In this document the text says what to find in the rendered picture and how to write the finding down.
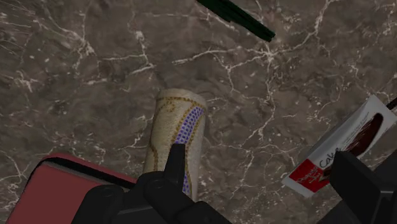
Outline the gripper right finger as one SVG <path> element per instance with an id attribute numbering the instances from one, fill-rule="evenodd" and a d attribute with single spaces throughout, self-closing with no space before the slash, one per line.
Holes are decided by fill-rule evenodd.
<path id="1" fill-rule="evenodd" d="M 342 200 L 317 224 L 397 224 L 397 150 L 374 171 L 338 152 L 330 184 Z"/>

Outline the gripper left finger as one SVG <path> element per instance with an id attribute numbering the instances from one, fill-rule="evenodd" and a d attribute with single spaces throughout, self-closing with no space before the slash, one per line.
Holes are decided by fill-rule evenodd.
<path id="1" fill-rule="evenodd" d="M 173 144 L 165 169 L 142 174 L 129 191 L 117 185 L 89 190 L 71 224 L 231 224 L 183 193 L 184 176 L 185 145 Z"/>

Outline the white and red cake box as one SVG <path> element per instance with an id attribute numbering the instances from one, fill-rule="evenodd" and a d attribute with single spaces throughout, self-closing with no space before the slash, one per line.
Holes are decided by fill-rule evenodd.
<path id="1" fill-rule="evenodd" d="M 314 195 L 330 183 L 336 152 L 347 151 L 361 158 L 397 122 L 397 115 L 393 113 L 396 107 L 397 97 L 384 104 L 377 96 L 371 95 L 323 135 L 305 159 L 282 180 L 282 184 L 304 197 Z"/>

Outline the cream patterned cylinder vase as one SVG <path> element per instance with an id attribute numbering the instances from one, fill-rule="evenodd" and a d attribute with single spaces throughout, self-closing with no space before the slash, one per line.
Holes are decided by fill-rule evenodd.
<path id="1" fill-rule="evenodd" d="M 197 200 L 200 158 L 207 105 L 189 90 L 170 88 L 159 92 L 146 150 L 143 172 L 163 171 L 174 143 L 185 145 L 183 192 Z"/>

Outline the red box with black rim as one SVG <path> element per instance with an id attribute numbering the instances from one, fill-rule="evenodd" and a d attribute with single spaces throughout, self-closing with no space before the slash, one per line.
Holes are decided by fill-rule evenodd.
<path id="1" fill-rule="evenodd" d="M 136 178 L 65 153 L 43 157 L 6 220 L 6 224 L 71 224 L 93 187 L 132 188 Z"/>

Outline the dark green flat stick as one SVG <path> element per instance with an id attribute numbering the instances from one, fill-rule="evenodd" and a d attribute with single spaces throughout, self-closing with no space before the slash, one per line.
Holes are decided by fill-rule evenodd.
<path id="1" fill-rule="evenodd" d="M 231 0 L 196 0 L 202 6 L 217 14 L 227 22 L 233 22 L 246 28 L 249 32 L 260 39 L 271 42 L 275 33 L 262 23 L 257 21 Z"/>

